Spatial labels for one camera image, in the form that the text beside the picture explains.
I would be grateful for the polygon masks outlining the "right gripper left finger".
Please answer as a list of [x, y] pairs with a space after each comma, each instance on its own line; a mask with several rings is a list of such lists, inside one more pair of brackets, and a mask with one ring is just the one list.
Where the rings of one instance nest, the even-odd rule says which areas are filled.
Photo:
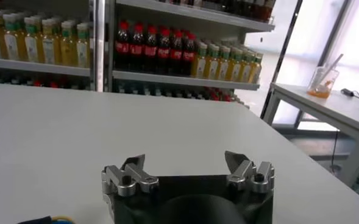
[[102, 193], [131, 197], [137, 190], [151, 194], [159, 188], [159, 179], [143, 170], [145, 154], [129, 157], [119, 168], [115, 165], [105, 166], [101, 172]]

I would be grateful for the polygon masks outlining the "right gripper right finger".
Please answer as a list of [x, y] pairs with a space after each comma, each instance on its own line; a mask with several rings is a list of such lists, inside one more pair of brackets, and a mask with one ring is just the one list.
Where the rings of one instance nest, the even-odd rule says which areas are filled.
[[275, 169], [270, 162], [263, 161], [256, 166], [246, 155], [225, 151], [230, 174], [226, 177], [228, 186], [236, 191], [251, 191], [267, 194], [274, 190]]

